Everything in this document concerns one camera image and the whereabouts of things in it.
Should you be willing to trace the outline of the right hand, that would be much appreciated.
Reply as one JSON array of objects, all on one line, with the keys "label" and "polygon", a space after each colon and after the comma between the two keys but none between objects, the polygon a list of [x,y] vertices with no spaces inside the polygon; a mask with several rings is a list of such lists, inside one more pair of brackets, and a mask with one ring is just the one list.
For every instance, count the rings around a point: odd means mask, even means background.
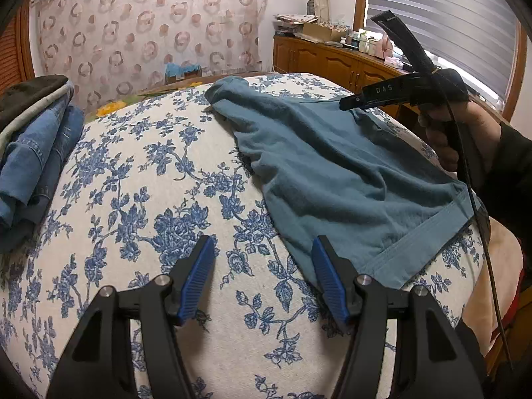
[{"label": "right hand", "polygon": [[442,168],[480,188],[499,146],[499,122],[474,102],[422,104],[419,109],[419,123]]}]

